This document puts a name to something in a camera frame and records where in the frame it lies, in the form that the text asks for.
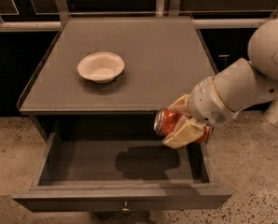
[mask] bowl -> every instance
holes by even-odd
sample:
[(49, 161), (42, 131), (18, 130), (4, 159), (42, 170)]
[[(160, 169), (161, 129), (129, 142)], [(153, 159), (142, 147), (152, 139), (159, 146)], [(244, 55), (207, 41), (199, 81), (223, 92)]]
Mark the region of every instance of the bowl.
[(107, 83), (124, 69), (123, 60), (114, 53), (98, 52), (85, 57), (77, 66), (78, 73), (85, 79)]

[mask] drawer handle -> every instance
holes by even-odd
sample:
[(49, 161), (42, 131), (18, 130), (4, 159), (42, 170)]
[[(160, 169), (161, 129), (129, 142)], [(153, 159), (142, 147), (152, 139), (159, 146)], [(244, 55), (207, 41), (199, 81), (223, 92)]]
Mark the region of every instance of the drawer handle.
[(131, 212), (131, 210), (128, 208), (128, 202), (124, 202), (124, 207), (121, 209), (121, 212), (123, 212), (125, 214)]

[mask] white cylinder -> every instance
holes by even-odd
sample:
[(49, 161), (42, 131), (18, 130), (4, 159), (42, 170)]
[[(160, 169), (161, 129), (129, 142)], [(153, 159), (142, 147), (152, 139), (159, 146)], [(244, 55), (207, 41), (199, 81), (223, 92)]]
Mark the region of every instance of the white cylinder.
[(269, 108), (264, 112), (263, 117), (269, 123), (276, 123), (278, 121), (278, 98), (271, 102)]

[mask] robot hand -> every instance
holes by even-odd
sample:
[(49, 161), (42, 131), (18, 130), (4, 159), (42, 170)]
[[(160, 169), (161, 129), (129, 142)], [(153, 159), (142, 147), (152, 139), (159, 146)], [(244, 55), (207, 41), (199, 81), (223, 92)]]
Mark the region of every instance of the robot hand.
[[(168, 108), (181, 114), (181, 118), (165, 133), (165, 145), (184, 146), (206, 133), (205, 127), (223, 126), (247, 107), (278, 98), (278, 20), (269, 21), (255, 31), (248, 54), (250, 62), (238, 60), (197, 84), (190, 95), (182, 96)], [(158, 134), (163, 114), (160, 111), (155, 120)]]

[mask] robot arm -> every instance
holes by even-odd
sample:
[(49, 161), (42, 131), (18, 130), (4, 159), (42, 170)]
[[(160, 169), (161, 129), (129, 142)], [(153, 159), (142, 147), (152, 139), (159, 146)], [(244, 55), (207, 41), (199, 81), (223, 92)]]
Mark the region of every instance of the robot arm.
[(203, 123), (203, 127), (219, 127), (236, 119), (247, 107), (278, 97), (278, 20), (256, 30), (249, 41), (248, 54), (250, 62), (240, 59), (193, 88), (186, 102), (189, 118)]

